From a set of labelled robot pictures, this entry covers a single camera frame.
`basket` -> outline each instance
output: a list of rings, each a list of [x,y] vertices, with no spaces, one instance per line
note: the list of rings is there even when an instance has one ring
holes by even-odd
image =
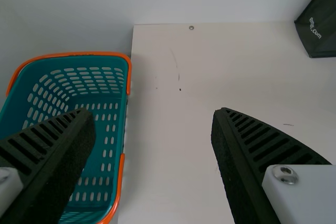
[[[96,143],[59,223],[109,223],[116,213],[131,62],[115,52],[33,58],[18,67],[0,114],[0,139],[61,113],[93,113]]]

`white table surface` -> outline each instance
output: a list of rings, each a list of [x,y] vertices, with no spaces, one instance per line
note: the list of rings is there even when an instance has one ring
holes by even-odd
[[[336,58],[308,58],[292,23],[191,25],[134,27],[119,224],[234,223],[211,146],[221,107],[336,164]]]

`basket hole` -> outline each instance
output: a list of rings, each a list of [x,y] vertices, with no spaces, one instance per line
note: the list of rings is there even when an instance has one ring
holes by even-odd
[[[42,120],[43,120],[43,113],[40,114],[40,116],[38,117],[37,122],[42,122]]]
[[[27,101],[28,101],[28,102],[31,102],[31,101],[32,101],[32,99],[33,99],[33,97],[34,97],[34,96],[33,96],[33,94],[32,94],[32,93],[30,93],[30,94],[29,94],[29,96],[28,96],[28,99],[27,99]]]
[[[55,79],[59,79],[59,78],[61,78],[61,77],[64,77],[64,74],[58,74],[58,75],[56,75],[56,76],[55,76]]]
[[[38,111],[36,110],[35,113],[34,113],[34,115],[33,115],[33,120],[36,120],[37,115],[38,115]]]
[[[37,93],[38,93],[39,95],[41,95],[41,94],[42,94],[42,92],[43,92],[43,88],[41,87],[41,88],[38,90],[38,92],[37,92]]]
[[[44,76],[41,77],[40,82],[43,82],[48,76],[45,74]]]
[[[52,72],[50,72],[51,74],[57,74],[57,73],[60,73],[61,72],[61,70],[54,70],[54,71],[52,71]]]
[[[38,108],[40,109],[41,107],[42,107],[42,105],[43,105],[43,101],[42,100],[40,100],[40,102],[38,103]]]
[[[51,80],[51,79],[47,80],[47,81],[44,83],[44,86],[48,86],[48,85],[49,85],[49,83],[51,83],[51,82],[52,82],[52,80]]]
[[[28,126],[28,121],[27,121],[27,120],[25,120],[25,121],[23,122],[22,129],[25,129],[27,126]]]
[[[35,84],[35,85],[33,86],[33,91],[36,92],[37,88],[38,88],[38,84]]]
[[[27,117],[31,117],[31,114],[33,113],[34,109],[32,107],[30,107],[30,109],[28,110],[28,114]]]
[[[56,83],[53,82],[53,83],[49,86],[49,90],[51,90],[55,85],[56,85]]]
[[[35,97],[34,100],[33,100],[33,105],[36,105],[37,101],[38,101],[38,98]]]

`white wall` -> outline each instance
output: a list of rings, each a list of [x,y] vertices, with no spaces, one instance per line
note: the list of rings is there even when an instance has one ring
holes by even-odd
[[[14,70],[24,60],[47,52],[48,48],[9,6],[0,1],[0,108]]]
[[[133,24],[294,20],[310,0],[4,0],[51,51],[130,53]]]

